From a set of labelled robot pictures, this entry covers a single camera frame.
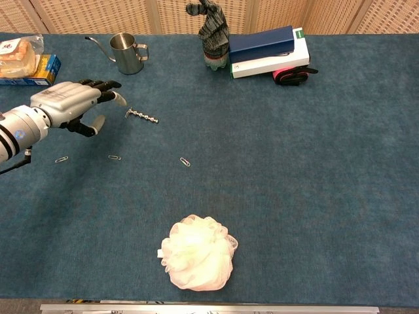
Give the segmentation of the dark blue box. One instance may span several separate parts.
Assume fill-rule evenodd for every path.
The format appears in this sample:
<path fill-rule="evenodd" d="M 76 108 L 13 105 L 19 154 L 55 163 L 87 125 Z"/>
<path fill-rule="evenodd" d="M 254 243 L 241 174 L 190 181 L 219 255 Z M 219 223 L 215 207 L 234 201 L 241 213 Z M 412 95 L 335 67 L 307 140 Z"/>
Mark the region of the dark blue box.
<path fill-rule="evenodd" d="M 247 35 L 231 35 L 228 56 L 230 63 L 256 60 L 294 51 L 292 26 Z"/>

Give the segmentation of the blue felt table cloth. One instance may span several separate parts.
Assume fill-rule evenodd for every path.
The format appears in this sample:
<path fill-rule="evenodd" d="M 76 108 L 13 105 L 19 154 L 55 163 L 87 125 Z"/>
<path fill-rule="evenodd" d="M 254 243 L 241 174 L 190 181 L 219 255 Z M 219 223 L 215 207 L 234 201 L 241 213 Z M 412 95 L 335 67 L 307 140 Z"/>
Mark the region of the blue felt table cloth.
<path fill-rule="evenodd" d="M 0 175 L 0 298 L 419 307 L 419 34 L 309 35 L 299 86 L 212 71 L 196 35 L 140 35 L 131 76 L 84 35 L 44 39 L 58 82 L 118 81 L 159 122 L 102 103 L 97 136 L 51 129 Z M 239 242 L 221 290 L 157 258 L 191 214 Z"/>

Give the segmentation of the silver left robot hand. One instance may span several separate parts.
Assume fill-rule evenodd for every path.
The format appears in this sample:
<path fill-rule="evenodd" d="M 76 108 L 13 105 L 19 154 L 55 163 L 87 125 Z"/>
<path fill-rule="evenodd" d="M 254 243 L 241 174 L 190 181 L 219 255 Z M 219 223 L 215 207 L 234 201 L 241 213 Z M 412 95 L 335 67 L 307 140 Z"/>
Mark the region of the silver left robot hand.
<path fill-rule="evenodd" d="M 114 80 L 101 81 L 84 79 L 78 82 L 61 82 L 39 92 L 30 98 L 30 107 L 48 120 L 50 128 L 68 129 L 85 137 L 97 135 L 101 130 L 105 116 L 99 115 L 92 125 L 81 122 L 84 113 L 98 103 L 116 101 L 126 106 L 126 100 L 113 88 L 121 84 Z"/>

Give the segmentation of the bagged sliced bread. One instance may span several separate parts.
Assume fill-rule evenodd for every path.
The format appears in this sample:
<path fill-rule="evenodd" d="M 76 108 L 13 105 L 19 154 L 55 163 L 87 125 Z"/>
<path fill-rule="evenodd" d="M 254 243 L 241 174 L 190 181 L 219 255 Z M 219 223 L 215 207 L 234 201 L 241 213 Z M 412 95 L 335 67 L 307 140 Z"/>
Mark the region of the bagged sliced bread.
<path fill-rule="evenodd" d="M 41 34 L 0 42 L 0 78 L 20 79 L 33 75 L 43 51 Z"/>

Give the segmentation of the aluminium profile rail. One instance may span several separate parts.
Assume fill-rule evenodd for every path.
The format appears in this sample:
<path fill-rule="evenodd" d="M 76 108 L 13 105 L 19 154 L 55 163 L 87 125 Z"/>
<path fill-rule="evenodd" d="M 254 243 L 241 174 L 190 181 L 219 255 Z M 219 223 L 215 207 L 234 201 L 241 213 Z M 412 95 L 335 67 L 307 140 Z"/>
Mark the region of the aluminium profile rail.
<path fill-rule="evenodd" d="M 42 304 L 41 314 L 380 314 L 377 307 L 261 304 Z"/>

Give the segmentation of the woven folding screen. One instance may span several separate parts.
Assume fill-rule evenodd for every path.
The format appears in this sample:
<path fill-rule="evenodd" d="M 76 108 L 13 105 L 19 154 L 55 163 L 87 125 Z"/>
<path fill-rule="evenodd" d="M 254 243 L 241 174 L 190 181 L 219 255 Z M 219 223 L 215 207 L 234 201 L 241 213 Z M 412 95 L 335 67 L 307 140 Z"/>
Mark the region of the woven folding screen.
<path fill-rule="evenodd" d="M 419 33 L 419 0 L 214 0 L 233 34 L 291 25 L 313 35 Z M 197 0 L 0 0 L 0 32 L 196 34 Z"/>

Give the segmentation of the clear plastic bottle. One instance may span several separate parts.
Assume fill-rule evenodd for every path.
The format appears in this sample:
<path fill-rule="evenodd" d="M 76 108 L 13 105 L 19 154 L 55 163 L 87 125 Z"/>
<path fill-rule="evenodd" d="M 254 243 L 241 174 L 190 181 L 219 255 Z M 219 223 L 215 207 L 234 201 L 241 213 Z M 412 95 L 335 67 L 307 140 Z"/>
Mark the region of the clear plastic bottle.
<path fill-rule="evenodd" d="M 225 68 L 228 61 L 228 54 L 224 54 L 219 57 L 210 57 L 207 54 L 204 54 L 204 62 L 207 67 L 209 67 L 212 71 L 218 70 L 218 68 Z"/>

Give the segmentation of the blue and yellow box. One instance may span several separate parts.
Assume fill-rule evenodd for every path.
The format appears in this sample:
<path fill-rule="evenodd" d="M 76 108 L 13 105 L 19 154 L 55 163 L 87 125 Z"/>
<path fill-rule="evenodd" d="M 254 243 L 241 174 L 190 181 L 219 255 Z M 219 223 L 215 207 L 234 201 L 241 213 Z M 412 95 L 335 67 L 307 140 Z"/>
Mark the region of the blue and yellow box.
<path fill-rule="evenodd" d="M 55 54 L 42 54 L 36 56 L 37 70 L 29 77 L 3 78 L 0 77 L 0 86 L 52 86 L 61 67 L 61 61 Z"/>

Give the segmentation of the silver magnetic bead stick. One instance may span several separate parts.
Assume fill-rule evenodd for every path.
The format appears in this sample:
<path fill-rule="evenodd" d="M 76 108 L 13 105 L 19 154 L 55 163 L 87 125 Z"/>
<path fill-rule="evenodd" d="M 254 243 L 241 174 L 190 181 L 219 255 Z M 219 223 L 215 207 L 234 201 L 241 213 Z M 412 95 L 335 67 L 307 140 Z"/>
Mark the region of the silver magnetic bead stick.
<path fill-rule="evenodd" d="M 142 119 L 144 119 L 144 120 L 150 121 L 150 122 L 155 123 L 155 124 L 157 124 L 157 123 L 159 122 L 159 120 L 158 120 L 157 118 L 155 118 L 155 117 L 153 117 L 153 116 L 149 116 L 149 115 L 144 114 L 144 113 L 142 113 L 142 112 L 139 112 L 139 111 L 137 111 L 137 110 L 130 109 L 130 110 L 127 112 L 127 114 L 133 114 L 133 115 L 135 115 L 135 116 L 138 116 L 138 117 L 140 117 L 140 118 L 142 118 Z"/>

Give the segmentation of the white box with green label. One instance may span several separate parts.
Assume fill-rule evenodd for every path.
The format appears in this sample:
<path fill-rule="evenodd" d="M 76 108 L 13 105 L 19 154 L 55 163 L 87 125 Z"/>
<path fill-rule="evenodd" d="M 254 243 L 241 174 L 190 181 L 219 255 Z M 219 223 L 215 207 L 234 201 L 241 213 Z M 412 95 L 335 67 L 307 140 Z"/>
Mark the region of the white box with green label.
<path fill-rule="evenodd" d="M 288 70 L 295 67 L 310 64 L 310 53 L 305 39 L 304 30 L 301 27 L 293 27 L 294 51 L 277 56 L 270 56 L 256 60 L 230 63 L 232 78 L 238 79 L 263 73 L 272 73 L 282 69 Z"/>

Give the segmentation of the white mesh bath loofah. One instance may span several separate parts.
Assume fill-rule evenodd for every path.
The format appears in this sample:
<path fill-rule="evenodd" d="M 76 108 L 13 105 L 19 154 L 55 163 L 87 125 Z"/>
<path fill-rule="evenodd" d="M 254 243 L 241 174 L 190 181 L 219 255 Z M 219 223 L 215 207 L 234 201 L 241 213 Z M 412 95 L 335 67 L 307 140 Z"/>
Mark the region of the white mesh bath loofah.
<path fill-rule="evenodd" d="M 172 226 L 157 257 L 177 288 L 214 291 L 229 280 L 237 248 L 226 226 L 211 217 L 189 215 Z"/>

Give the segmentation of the grey striped knit sock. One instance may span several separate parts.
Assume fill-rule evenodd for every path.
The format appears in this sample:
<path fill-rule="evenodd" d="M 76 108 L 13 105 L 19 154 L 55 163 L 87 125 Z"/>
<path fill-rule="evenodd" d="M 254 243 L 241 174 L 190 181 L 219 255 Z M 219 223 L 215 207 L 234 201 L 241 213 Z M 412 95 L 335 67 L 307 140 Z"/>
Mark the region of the grey striped knit sock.
<path fill-rule="evenodd" d="M 188 3 L 185 10 L 191 16 L 206 16 L 198 32 L 204 55 L 209 59 L 220 59 L 226 55 L 230 32 L 221 6 L 212 0 L 199 0 L 199 3 Z"/>

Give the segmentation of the steel gooseneck pouring kettle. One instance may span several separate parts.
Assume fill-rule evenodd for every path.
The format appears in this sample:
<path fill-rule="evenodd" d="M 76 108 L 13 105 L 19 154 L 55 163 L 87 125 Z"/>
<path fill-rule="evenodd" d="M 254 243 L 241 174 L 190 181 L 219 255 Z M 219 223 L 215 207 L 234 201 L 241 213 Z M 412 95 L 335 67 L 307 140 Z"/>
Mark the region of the steel gooseneck pouring kettle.
<path fill-rule="evenodd" d="M 103 45 L 93 37 L 86 36 L 86 40 L 96 43 L 105 56 L 114 62 L 118 70 L 124 75 L 134 75 L 143 69 L 143 62 L 149 59 L 147 44 L 136 43 L 135 37 L 130 33 L 117 33 L 109 40 L 113 52 L 111 57 Z"/>

